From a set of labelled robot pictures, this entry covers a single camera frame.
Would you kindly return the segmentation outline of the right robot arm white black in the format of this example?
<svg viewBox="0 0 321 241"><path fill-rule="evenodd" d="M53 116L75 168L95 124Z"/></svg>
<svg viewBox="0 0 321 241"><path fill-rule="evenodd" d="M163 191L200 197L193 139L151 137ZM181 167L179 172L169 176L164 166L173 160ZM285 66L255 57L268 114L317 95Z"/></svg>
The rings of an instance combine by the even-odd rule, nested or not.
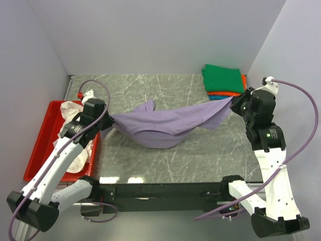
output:
<svg viewBox="0 0 321 241"><path fill-rule="evenodd" d="M246 136L258 160L266 199L257 194L240 204L251 216L260 238L292 234L310 228L309 219L296 206L284 160L286 144L282 129L273 123L275 95L267 90L246 90L232 99L231 110L243 117Z"/></svg>

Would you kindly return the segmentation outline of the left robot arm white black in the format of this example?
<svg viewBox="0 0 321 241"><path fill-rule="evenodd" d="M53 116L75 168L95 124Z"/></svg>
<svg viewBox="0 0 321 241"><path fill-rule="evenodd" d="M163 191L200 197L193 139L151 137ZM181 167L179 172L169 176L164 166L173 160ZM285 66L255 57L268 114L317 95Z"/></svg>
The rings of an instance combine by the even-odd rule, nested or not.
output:
<svg viewBox="0 0 321 241"><path fill-rule="evenodd" d="M74 203L87 199L102 199L97 179L87 175L74 184L56 192L55 189L67 169L96 135L112 126L113 119L104 101L88 99L83 111L65 124L56 147L33 179L20 191L12 191L7 197L13 218L35 229L46 232L58 219L59 214Z"/></svg>

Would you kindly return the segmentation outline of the purple t shirt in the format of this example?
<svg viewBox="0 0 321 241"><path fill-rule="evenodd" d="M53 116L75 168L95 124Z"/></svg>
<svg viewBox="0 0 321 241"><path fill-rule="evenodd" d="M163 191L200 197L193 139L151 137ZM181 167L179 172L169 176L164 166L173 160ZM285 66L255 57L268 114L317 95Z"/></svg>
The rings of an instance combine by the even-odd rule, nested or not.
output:
<svg viewBox="0 0 321 241"><path fill-rule="evenodd" d="M176 146L196 128L216 129L230 114L232 98L168 110L155 110L149 100L132 112L112 114L113 127L137 142L153 149Z"/></svg>

